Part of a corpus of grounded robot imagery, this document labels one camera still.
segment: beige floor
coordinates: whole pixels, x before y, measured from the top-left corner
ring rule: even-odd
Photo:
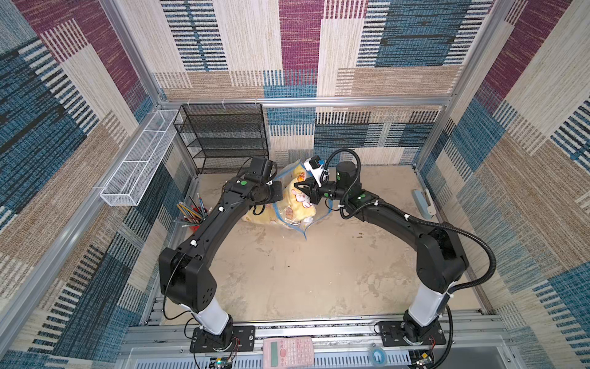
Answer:
[[[217,202],[230,177],[202,176],[199,191],[207,207]],[[361,181],[387,202],[419,215],[411,190],[421,187],[410,167],[364,167]],[[211,272],[221,306],[235,321],[249,321],[403,312],[418,288],[415,264],[415,252],[397,237],[334,212],[309,228],[307,241],[284,227],[239,221],[219,248]],[[456,292],[450,306],[480,307],[471,289]],[[168,315],[180,311],[166,304]],[[165,324],[187,319],[184,315]]]

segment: plastic bag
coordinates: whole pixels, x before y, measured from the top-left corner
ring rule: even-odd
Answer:
[[[301,160],[285,166],[275,177],[283,185],[283,199],[273,204],[266,204],[264,212],[254,215],[254,209],[242,217],[243,220],[255,224],[282,224],[293,228],[305,236],[306,230],[328,215],[331,210],[322,203],[314,205],[309,197],[295,188],[294,184],[309,178],[311,173],[306,171]]]

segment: pink calculator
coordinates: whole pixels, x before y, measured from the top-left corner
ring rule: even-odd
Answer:
[[[264,369],[313,365],[311,337],[267,338],[263,341]]]

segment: carpet wall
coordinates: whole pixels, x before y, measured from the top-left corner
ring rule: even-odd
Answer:
[[[0,85],[1,311],[152,102],[98,0],[0,0]]]
[[[517,0],[421,170],[448,220],[495,251],[483,291],[535,369],[590,367],[588,14]]]
[[[410,165],[434,125],[439,106],[263,108],[270,158],[284,166],[301,158],[327,159],[351,148],[363,165]],[[331,165],[354,161],[351,154]]]
[[[0,0],[0,310],[152,102],[98,0]],[[0,368],[112,367],[190,173],[171,146],[141,205],[107,207]]]
[[[168,99],[446,94],[493,0],[121,0]]]
[[[112,368],[139,325],[191,182],[172,144],[137,207],[104,205],[19,333],[0,368]]]

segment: yellow plush toy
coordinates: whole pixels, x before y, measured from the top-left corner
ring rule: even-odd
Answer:
[[[305,174],[305,172],[299,173],[283,192],[283,199],[287,199],[289,202],[289,206],[285,209],[285,216],[295,223],[313,218],[316,215],[316,207],[309,202],[309,197],[295,188],[295,183],[305,180]]]
[[[316,215],[316,207],[309,202],[309,197],[303,192],[295,188],[294,184],[305,180],[306,170],[301,164],[296,165],[289,171],[289,176],[282,177],[282,181],[292,180],[283,188],[283,199],[276,203],[276,208],[280,213],[280,217],[287,223],[298,226],[301,222],[311,223],[313,217]],[[260,215],[254,215],[252,209],[242,217],[243,220],[255,224],[283,224],[274,209],[275,204],[266,204],[264,212]],[[256,209],[256,213],[260,213],[260,207]]]

